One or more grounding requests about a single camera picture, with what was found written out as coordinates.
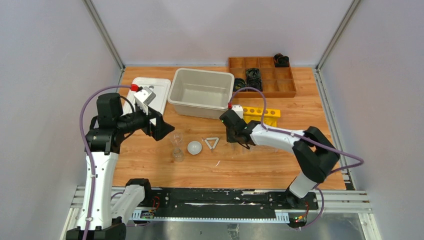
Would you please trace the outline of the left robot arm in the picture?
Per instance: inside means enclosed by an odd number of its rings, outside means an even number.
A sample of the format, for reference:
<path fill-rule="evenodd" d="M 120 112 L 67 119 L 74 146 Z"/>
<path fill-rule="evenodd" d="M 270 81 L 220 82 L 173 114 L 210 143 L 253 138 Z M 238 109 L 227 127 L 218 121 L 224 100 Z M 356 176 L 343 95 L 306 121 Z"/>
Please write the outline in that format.
<path fill-rule="evenodd" d="M 156 95 L 148 89 L 133 94 L 130 113 L 123 112 L 119 93 L 99 95 L 94 117 L 83 142 L 87 177 L 84 200 L 76 227 L 66 232 L 67 240 L 124 240 L 127 222 L 136 207 L 156 209 L 159 198 L 153 196 L 146 178 L 132 178 L 118 201 L 112 205 L 112 182 L 122 143 L 141 130 L 155 141 L 162 140 L 175 128 L 163 120 L 161 112 L 149 106 Z"/>

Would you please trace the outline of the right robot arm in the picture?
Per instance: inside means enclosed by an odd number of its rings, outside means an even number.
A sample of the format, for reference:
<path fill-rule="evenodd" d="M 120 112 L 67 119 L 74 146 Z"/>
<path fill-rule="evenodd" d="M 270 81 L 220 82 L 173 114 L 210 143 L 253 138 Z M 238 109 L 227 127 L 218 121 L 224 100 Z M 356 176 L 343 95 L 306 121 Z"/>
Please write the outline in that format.
<path fill-rule="evenodd" d="M 306 195 L 323 183 L 340 160 L 340 154 L 316 127 L 306 130 L 287 130 L 252 120 L 246 123 L 229 109 L 220 118 L 226 128 L 227 141 L 246 149 L 266 146 L 284 150 L 295 156 L 300 173 L 290 183 L 282 201 L 292 209 L 306 205 Z"/>

